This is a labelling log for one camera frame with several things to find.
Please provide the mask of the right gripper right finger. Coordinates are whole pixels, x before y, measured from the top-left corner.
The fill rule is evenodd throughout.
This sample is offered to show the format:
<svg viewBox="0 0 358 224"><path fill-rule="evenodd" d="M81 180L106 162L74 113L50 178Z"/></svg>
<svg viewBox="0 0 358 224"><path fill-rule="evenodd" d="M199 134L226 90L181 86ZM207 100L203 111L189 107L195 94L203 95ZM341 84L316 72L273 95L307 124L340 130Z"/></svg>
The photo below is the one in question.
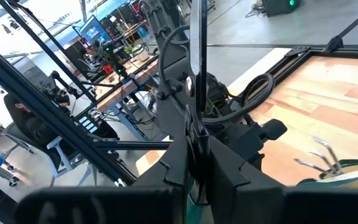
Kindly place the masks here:
<svg viewBox="0 0 358 224"><path fill-rule="evenodd" d="M214 223L278 224L285 186L216 138L209 138L209 146L206 191Z"/></svg>

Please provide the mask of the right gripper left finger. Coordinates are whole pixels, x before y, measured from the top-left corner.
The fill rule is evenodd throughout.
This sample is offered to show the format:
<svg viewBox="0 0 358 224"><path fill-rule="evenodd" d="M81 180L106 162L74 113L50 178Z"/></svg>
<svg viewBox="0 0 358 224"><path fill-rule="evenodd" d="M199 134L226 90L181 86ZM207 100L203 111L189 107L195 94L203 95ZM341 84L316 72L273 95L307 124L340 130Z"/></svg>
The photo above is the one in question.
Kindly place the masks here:
<svg viewBox="0 0 358 224"><path fill-rule="evenodd" d="M178 137L164 155L134 183L143 190L140 224L185 224L187 213L187 141Z"/></svg>

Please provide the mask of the claw hand rake wooden handle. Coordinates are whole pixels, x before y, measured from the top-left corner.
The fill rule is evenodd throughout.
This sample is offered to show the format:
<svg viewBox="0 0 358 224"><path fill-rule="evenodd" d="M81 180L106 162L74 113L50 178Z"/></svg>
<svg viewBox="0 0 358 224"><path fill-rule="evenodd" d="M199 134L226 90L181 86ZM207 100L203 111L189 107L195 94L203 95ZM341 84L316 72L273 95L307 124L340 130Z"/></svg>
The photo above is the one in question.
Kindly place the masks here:
<svg viewBox="0 0 358 224"><path fill-rule="evenodd" d="M312 139L313 139L313 141L322 145L328 151L329 155L332 157L333 163L331 164L328 161L327 157L324 154L321 154L319 152L310 152L310 154L315 155L315 156L319 157L320 159L322 159L323 162L328 166L328 169L323 169L311 162L308 162L308 161L305 161L302 159L294 159L294 161L302 166L306 166L306 167L310 167L314 170L318 170L322 174L331 175L331 176L337 176L337 175L343 174L342 166L341 166L339 159L337 158L333 148L331 147L331 145L328 142L322 140L321 138L319 138L317 136L313 136Z"/></svg>

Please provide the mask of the cream and green gardening bag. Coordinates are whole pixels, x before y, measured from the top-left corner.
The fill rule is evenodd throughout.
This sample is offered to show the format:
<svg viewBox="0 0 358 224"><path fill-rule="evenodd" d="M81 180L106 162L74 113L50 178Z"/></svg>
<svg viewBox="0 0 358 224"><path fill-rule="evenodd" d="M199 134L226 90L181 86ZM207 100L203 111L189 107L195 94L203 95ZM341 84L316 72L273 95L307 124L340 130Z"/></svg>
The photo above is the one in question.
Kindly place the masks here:
<svg viewBox="0 0 358 224"><path fill-rule="evenodd" d="M331 175L320 174L319 179L304 179L297 184L308 187L339 187L345 185L354 185L358 182L358 159L339 160L343 174Z"/></svg>

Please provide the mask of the black lit button box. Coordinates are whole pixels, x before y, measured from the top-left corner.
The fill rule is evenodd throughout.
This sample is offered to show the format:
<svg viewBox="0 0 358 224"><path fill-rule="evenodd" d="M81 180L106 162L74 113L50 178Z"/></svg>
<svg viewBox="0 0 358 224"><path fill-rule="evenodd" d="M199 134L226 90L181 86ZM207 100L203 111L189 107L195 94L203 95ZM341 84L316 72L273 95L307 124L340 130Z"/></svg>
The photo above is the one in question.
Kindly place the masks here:
<svg viewBox="0 0 358 224"><path fill-rule="evenodd" d="M94 133L98 130L100 125L96 121L95 118L90 115L83 115L77 119L77 123L84 128L84 130L88 133Z"/></svg>

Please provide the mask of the wooden topped desk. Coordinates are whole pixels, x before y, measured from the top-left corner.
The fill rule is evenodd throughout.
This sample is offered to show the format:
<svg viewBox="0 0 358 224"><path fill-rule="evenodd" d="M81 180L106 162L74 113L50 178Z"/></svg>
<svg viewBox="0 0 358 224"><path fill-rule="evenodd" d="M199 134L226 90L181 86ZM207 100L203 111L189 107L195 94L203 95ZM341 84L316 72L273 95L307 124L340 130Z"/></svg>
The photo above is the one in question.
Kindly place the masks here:
<svg viewBox="0 0 358 224"><path fill-rule="evenodd" d="M115 72L103 78L99 84L107 86L95 87L97 109L99 111L108 110L110 106L119 103L124 97L138 90L140 85L144 85L151 80L151 77L158 71L158 56L149 57L142 62L132 59L123 65L127 74L136 81L134 82L130 78L120 78Z"/></svg>

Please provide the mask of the white stool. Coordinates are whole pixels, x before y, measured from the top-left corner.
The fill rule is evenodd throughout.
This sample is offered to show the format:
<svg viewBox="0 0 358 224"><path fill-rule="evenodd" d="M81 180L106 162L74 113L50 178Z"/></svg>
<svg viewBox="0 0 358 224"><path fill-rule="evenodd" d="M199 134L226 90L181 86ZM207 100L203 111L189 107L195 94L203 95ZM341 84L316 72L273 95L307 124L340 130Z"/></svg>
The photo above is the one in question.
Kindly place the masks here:
<svg viewBox="0 0 358 224"><path fill-rule="evenodd" d="M51 164L52 168L53 168L53 176L55 178L60 177L61 175L64 175L66 172L69 172L71 170L73 170L72 167L72 163L70 162L70 160L68 159L68 157L65 155L65 153L63 152L62 148L60 147L60 142L62 140L61 136L56 137L53 141L49 142L47 145L47 149L52 149L55 148L61 158L61 162L64 165L64 169L62 169L61 171L59 171L59 168L55 168L55 166L53 164Z"/></svg>

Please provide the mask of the black computer tower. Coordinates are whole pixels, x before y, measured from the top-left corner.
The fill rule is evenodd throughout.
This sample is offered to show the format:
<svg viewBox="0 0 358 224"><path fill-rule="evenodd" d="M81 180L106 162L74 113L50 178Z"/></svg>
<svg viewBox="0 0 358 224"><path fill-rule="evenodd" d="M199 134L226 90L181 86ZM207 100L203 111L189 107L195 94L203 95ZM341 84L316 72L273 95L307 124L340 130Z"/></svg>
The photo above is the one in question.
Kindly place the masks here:
<svg viewBox="0 0 358 224"><path fill-rule="evenodd" d="M292 13L303 0L262 0L264 12L268 17Z"/></svg>

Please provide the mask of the person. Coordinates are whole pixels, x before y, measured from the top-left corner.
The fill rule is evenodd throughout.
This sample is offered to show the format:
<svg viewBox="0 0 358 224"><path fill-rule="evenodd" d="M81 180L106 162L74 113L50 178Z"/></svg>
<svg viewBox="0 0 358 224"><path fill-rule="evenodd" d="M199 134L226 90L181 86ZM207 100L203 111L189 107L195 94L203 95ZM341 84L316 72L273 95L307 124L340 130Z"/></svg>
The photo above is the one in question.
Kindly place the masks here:
<svg viewBox="0 0 358 224"><path fill-rule="evenodd" d="M47 123L11 93L4 96L4 104L13 122L27 138L35 142L40 150L60 158L56 148L47 149L48 143L59 136Z"/></svg>

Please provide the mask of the blue lit computer monitor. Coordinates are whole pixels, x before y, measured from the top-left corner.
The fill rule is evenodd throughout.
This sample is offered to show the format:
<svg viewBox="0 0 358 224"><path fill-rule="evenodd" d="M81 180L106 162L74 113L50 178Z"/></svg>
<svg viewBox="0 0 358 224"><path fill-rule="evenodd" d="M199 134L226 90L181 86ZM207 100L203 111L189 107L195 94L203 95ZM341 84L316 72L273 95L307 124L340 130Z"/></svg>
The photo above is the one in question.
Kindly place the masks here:
<svg viewBox="0 0 358 224"><path fill-rule="evenodd" d="M92 15L81 28L79 28L79 33L90 43L94 41L110 41L111 37L106 32L100 21Z"/></svg>

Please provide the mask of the black aluminium table frame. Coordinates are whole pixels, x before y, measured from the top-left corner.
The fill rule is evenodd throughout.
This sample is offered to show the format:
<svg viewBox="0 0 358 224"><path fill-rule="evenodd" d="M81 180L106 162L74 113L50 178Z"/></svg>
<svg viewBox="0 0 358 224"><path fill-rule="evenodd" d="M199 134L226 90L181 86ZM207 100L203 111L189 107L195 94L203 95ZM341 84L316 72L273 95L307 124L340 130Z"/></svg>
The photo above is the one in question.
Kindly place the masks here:
<svg viewBox="0 0 358 224"><path fill-rule="evenodd" d="M325 57L352 57L358 58L358 45L349 49L345 47L330 50L315 49L308 46L300 46L301 56L296 58L293 54L283 57L278 63L272 67L269 72L275 79L275 84L284 80L298 65L303 63L312 54L320 54ZM169 147L167 142L123 142L123 141L101 141L95 142L85 131L79 130L75 123L65 114L63 114L58 106L46 98L40 91L29 83L9 62L0 55L0 84L7 89L9 93L15 94L20 100L39 117L50 124L56 132L66 139L75 149L80 151L87 159L94 163L109 178L115 179L122 177L128 184L133 184L135 178L132 173L116 161L109 160L102 151L107 149L157 149ZM206 183L209 178L209 153L207 156Z"/></svg>

